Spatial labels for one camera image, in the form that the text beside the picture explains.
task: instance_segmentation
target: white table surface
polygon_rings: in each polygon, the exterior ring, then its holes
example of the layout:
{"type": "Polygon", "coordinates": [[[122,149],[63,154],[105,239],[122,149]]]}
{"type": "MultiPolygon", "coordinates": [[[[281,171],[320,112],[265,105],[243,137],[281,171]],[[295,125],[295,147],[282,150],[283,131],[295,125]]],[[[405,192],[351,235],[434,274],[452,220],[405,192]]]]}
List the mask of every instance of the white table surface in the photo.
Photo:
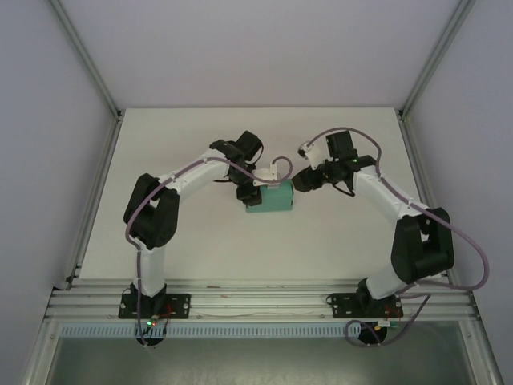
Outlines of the white table surface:
{"type": "MultiPolygon", "coordinates": [[[[326,128],[350,126],[383,148],[382,169],[418,198],[393,108],[167,108],[128,109],[80,272],[82,279],[133,278],[135,250],[124,239],[123,213],[137,178],[183,167],[214,140],[244,131],[265,145],[258,163],[291,158],[294,175],[308,166],[298,146],[326,128]]],[[[372,144],[353,134],[359,155],[372,144]]],[[[325,141],[319,145],[327,155],[325,141]]],[[[287,165],[279,164],[283,175],[287,165]]],[[[178,230],[168,243],[165,276],[187,282],[313,283],[363,278],[390,260],[393,229],[364,198],[331,186],[295,192],[293,210],[251,213],[233,184],[208,185],[180,205],[178,230]]]]}

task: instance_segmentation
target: white wall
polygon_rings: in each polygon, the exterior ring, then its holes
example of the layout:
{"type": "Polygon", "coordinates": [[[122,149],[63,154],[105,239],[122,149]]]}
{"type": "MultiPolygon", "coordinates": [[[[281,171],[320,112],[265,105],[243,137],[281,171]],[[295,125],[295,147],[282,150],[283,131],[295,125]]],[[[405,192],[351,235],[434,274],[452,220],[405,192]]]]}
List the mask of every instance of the white wall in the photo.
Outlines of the white wall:
{"type": "Polygon", "coordinates": [[[458,0],[63,0],[126,107],[401,107],[458,0]]]}
{"type": "MultiPolygon", "coordinates": [[[[476,293],[506,383],[513,383],[513,2],[477,2],[411,116],[435,196],[488,252],[476,293]]],[[[477,282],[477,254],[456,240],[457,267],[477,282]]]]}
{"type": "Polygon", "coordinates": [[[40,0],[0,4],[0,382],[64,279],[111,117],[40,0]]]}

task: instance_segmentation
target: green object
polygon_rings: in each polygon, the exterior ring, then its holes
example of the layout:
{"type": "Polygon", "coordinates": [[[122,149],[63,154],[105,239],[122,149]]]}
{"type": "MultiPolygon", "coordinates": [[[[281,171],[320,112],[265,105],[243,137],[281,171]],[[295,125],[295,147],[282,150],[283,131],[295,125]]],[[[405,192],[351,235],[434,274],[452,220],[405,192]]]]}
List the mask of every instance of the green object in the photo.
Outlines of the green object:
{"type": "Polygon", "coordinates": [[[246,206],[247,213],[271,213],[273,211],[292,210],[294,188],[291,180],[281,182],[279,186],[261,186],[261,205],[246,206]]]}

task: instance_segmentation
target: purple cable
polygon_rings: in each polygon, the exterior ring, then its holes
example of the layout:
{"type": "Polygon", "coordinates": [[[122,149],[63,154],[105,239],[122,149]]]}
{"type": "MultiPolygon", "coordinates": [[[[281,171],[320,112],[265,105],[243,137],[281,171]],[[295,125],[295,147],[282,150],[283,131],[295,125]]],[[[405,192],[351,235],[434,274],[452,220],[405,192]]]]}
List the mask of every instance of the purple cable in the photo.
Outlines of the purple cable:
{"type": "Polygon", "coordinates": [[[174,179],[181,177],[186,172],[191,171],[194,167],[199,166],[200,164],[207,163],[207,162],[223,162],[223,163],[226,163],[226,164],[230,165],[231,167],[236,168],[237,170],[239,170],[240,172],[242,172],[246,176],[248,176],[248,177],[250,177],[250,178],[252,178],[254,180],[257,180],[259,182],[266,183],[266,184],[279,184],[279,183],[283,182],[284,180],[287,180],[292,175],[293,165],[292,165],[292,161],[289,158],[287,158],[286,156],[278,156],[277,158],[275,158],[273,160],[273,164],[275,164],[278,160],[285,160],[289,164],[289,170],[287,171],[287,174],[283,178],[278,179],[278,180],[265,180],[265,179],[261,179],[261,178],[259,178],[257,176],[254,176],[252,173],[247,172],[246,170],[244,170],[238,164],[232,163],[229,160],[226,160],[225,158],[218,158],[218,157],[212,156],[212,157],[205,158],[204,160],[203,159],[197,160],[196,162],[192,162],[188,166],[185,166],[184,168],[182,168],[181,170],[176,172],[173,178],[168,178],[164,182],[159,184],[152,192],[150,192],[148,194],[148,196],[146,198],[144,198],[144,200],[137,207],[137,209],[135,209],[134,213],[131,215],[130,219],[128,220],[127,228],[125,229],[125,239],[128,241],[128,243],[130,243],[131,245],[133,245],[137,249],[137,262],[136,262],[136,273],[137,273],[137,329],[139,330],[139,335],[141,337],[141,341],[142,341],[144,346],[146,346],[146,339],[144,338],[143,327],[141,326],[141,295],[142,295],[141,292],[142,292],[142,289],[143,289],[143,286],[142,286],[142,283],[141,283],[141,275],[142,275],[141,274],[141,253],[142,253],[143,250],[141,249],[141,246],[137,242],[135,242],[133,239],[131,239],[131,237],[130,237],[131,227],[133,226],[134,221],[137,218],[137,216],[143,210],[144,206],[146,206],[149,203],[149,201],[160,190],[162,190],[162,188],[166,187],[174,179]]]}
{"type": "Polygon", "coordinates": [[[406,323],[406,325],[402,328],[402,330],[399,332],[399,334],[396,335],[395,337],[393,337],[390,341],[379,342],[379,337],[376,334],[376,332],[374,331],[373,327],[370,326],[368,323],[362,322],[362,321],[358,321],[357,319],[352,319],[351,321],[349,321],[349,322],[347,322],[345,324],[345,327],[344,327],[345,339],[347,340],[347,342],[349,342],[354,347],[383,347],[383,346],[387,347],[387,346],[393,344],[394,342],[397,342],[399,339],[401,339],[402,337],[405,336],[406,332],[413,326],[415,320],[420,315],[420,312],[422,311],[422,309],[424,309],[424,306],[427,304],[427,302],[430,300],[430,298],[431,298],[431,294],[428,294],[426,296],[426,298],[424,299],[424,301],[422,301],[421,305],[418,307],[418,309],[415,312],[414,316],[406,323]],[[354,323],[359,323],[361,326],[364,326],[367,330],[370,330],[372,335],[376,338],[376,341],[378,341],[378,344],[376,344],[376,345],[370,345],[370,344],[362,345],[362,344],[354,342],[352,339],[350,339],[349,338],[349,327],[351,325],[353,325],[354,323]]]}
{"type": "MultiPolygon", "coordinates": [[[[365,134],[364,132],[360,131],[360,130],[357,130],[356,128],[350,128],[350,127],[339,127],[339,128],[330,128],[329,130],[325,130],[319,134],[317,134],[316,136],[314,136],[313,139],[311,139],[307,145],[310,146],[312,145],[313,142],[315,142],[317,139],[319,139],[320,137],[330,133],[330,132],[339,132],[339,131],[351,131],[351,132],[356,132],[357,134],[363,136],[364,138],[366,138],[370,143],[372,143],[374,145],[374,147],[378,150],[378,156],[376,157],[376,173],[378,174],[378,177],[379,179],[382,181],[382,183],[385,185],[385,187],[396,197],[398,198],[400,201],[406,203],[406,204],[409,204],[410,207],[412,207],[413,209],[419,211],[420,213],[426,215],[427,217],[429,217],[430,219],[432,219],[433,221],[437,221],[439,224],[441,224],[442,226],[445,226],[447,227],[450,231],[453,231],[454,233],[457,233],[461,238],[463,238],[465,241],[467,241],[467,243],[469,245],[471,245],[475,251],[478,252],[479,256],[481,257],[481,260],[483,261],[483,277],[481,278],[481,281],[479,281],[477,284],[475,285],[472,285],[472,286],[461,286],[461,285],[453,285],[451,283],[445,283],[445,282],[436,282],[436,281],[430,281],[430,280],[427,280],[427,279],[421,279],[419,281],[417,281],[417,283],[422,283],[424,285],[432,285],[432,286],[443,286],[443,287],[448,287],[450,289],[455,289],[455,290],[465,290],[465,291],[472,291],[472,290],[477,290],[477,289],[480,289],[482,288],[485,283],[487,283],[488,281],[488,278],[490,277],[490,263],[488,261],[488,257],[486,255],[486,253],[484,252],[483,249],[481,249],[481,246],[478,245],[478,243],[476,241],[474,241],[472,238],[470,238],[468,235],[466,235],[462,230],[460,230],[459,228],[457,228],[456,226],[452,225],[451,223],[449,222],[446,222],[444,221],[442,218],[440,217],[437,217],[436,215],[434,215],[433,213],[430,213],[429,211],[426,211],[425,209],[423,209],[422,207],[416,205],[415,203],[413,202],[410,202],[410,200],[407,198],[407,197],[403,197],[395,188],[394,186],[392,186],[383,176],[382,176],[382,171],[380,169],[380,163],[381,163],[381,159],[382,159],[382,148],[381,146],[379,145],[379,143],[373,139],[371,136],[365,134]]],[[[412,288],[413,286],[415,286],[415,284],[411,284],[411,285],[408,285],[407,287],[405,287],[404,289],[400,290],[399,293],[404,293],[405,291],[409,290],[410,288],[412,288]]]]}

